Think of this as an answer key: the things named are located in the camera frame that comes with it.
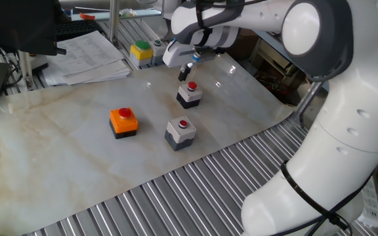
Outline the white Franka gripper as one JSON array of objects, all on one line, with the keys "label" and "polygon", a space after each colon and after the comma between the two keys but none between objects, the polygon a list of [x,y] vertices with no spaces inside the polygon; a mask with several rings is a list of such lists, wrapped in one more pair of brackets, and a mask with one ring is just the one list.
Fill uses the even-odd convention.
[{"label": "white Franka gripper", "polygon": [[194,53],[195,50],[192,45],[185,45],[178,41],[171,41],[167,45],[163,54],[163,62],[169,68],[181,66],[178,80],[185,81],[186,77],[192,70],[193,63],[196,62],[194,59]]}]

